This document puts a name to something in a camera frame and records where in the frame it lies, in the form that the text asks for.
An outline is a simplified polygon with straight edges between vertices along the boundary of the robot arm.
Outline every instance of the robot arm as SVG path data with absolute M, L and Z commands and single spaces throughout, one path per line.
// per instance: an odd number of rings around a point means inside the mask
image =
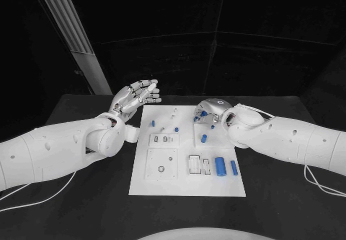
M 279 160 L 346 176 L 346 132 L 284 117 L 264 119 L 250 107 L 230 105 L 221 99 L 202 101 L 195 111 L 201 116 L 196 122 L 221 124 L 237 147 L 250 147 Z
M 114 156 L 124 141 L 136 143 L 139 128 L 126 122 L 139 106 L 162 101 L 156 86 L 158 80 L 136 82 L 94 119 L 44 126 L 0 143 L 0 191 L 64 177 Z

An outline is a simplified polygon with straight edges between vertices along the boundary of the white board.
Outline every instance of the white board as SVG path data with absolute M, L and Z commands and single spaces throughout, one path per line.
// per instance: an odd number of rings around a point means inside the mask
M 221 125 L 212 129 L 207 123 L 194 122 L 195 108 L 145 105 L 129 195 L 247 196 L 235 146 Z M 204 134 L 208 136 L 205 143 L 201 141 Z M 191 174 L 189 156 L 199 156 L 201 174 Z M 225 159 L 227 176 L 217 175 L 217 157 Z M 205 171 L 205 160 L 211 174 Z M 234 175 L 231 160 L 238 175 Z

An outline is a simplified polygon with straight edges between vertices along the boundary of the white cable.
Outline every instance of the white cable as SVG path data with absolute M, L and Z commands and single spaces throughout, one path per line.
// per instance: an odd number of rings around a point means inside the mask
M 22 190 L 25 187 L 28 187 L 31 185 L 31 183 L 28 183 L 23 187 L 21 187 L 16 191 L 13 191 L 12 193 L 9 193 L 6 196 L 3 196 L 2 198 L 0 198 L 0 201 L 5 199 L 5 198 L 8 198 L 13 193 L 16 193 L 19 190 Z
M 310 181 L 309 178 L 307 178 L 307 170 L 309 170 L 309 172 L 310 172 L 310 174 L 312 174 L 312 177 L 313 177 L 315 182 Z M 336 196 L 341 196 L 341 197 L 345 197 L 345 198 L 346 198 L 346 193 L 344 193 L 344 192 L 335 190 L 333 188 L 331 188 L 331 187 L 323 186 L 323 185 L 319 184 L 318 179 L 316 179 L 316 176 L 315 176 L 315 174 L 313 174 L 313 172 L 312 172 L 312 170 L 310 170 L 310 168 L 309 168 L 307 165 L 305 165 L 305 179 L 306 179 L 312 184 L 318 185 L 319 188 L 320 188 L 320 190 L 322 190 L 323 192 L 326 192 L 328 194 L 332 194 L 332 195 L 336 195 Z
M 75 174 L 77 174 L 77 172 L 74 172 L 72 177 L 71 177 L 71 179 L 68 180 L 68 182 L 67 182 L 65 186 L 62 187 L 62 189 L 60 190 L 60 192 L 61 192 L 61 191 L 65 189 L 65 187 L 70 185 L 71 180 L 72 180 Z M 29 207 L 29 206 L 34 206 L 34 205 L 36 205 L 36 204 L 42 204 L 44 202 L 47 202 L 48 200 L 51 200 L 51 199 L 60 194 L 60 192 L 58 192 L 52 197 L 49 197 L 47 200 L 44 200 L 44 201 L 39 201 L 39 202 L 35 202 L 35 203 L 31 203 L 31 204 L 26 204 L 26 205 L 9 207 L 9 208 L 0 210 L 0 212 L 3 212 L 3 211 L 6 211 L 6 210 L 11 210 L 11 209 L 19 209 L 19 208 L 23 208 L 23 207 Z
M 251 109 L 251 110 L 263 113 L 263 114 L 267 114 L 271 118 L 276 117 L 274 115 L 269 114 L 266 111 L 263 111 L 263 110 L 260 110 L 260 109 L 257 109 L 257 108 L 254 108 L 254 107 L 251 107 L 251 106 L 247 106 L 247 105 L 243 105 L 243 104 L 238 104 L 238 105 L 240 105 L 241 107 L 245 107 L 245 108 L 248 108 L 248 109 Z

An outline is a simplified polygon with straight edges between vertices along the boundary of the blue component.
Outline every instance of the blue component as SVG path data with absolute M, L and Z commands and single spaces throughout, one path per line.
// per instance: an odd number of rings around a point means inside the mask
M 201 113 L 201 117 L 207 116 L 208 115 L 208 112 L 207 111 L 202 111 Z
M 231 166 L 233 166 L 233 174 L 237 176 L 238 175 L 238 170 L 237 170 L 237 162 L 235 162 L 235 160 L 231 161 Z
M 202 142 L 202 143 L 207 143 L 207 141 L 208 141 L 208 136 L 204 134 L 202 139 L 201 139 L 201 142 Z
M 217 167 L 217 174 L 220 177 L 224 177 L 228 175 L 227 173 L 227 166 L 225 166 L 225 160 L 224 157 L 217 157 L 215 158 L 215 167 Z

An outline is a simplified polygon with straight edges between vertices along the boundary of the black table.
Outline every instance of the black table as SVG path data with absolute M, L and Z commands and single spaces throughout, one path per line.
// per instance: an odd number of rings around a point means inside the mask
M 162 105 L 198 105 L 208 96 L 163 96 Z M 313 123 L 300 98 L 220 97 L 274 116 Z M 94 118 L 109 111 L 113 96 L 64 95 L 48 125 Z M 127 122 L 140 126 L 140 107 Z M 280 240 L 346 239 L 346 198 L 322 192 L 305 167 L 237 148 L 247 197 L 129 196 L 136 144 L 75 174 L 48 202 L 0 213 L 0 239 L 136 240 L 191 227 L 235 229 Z M 312 167 L 322 184 L 346 192 L 346 177 Z M 51 197 L 71 175 L 32 184 L 0 202 L 0 209 Z

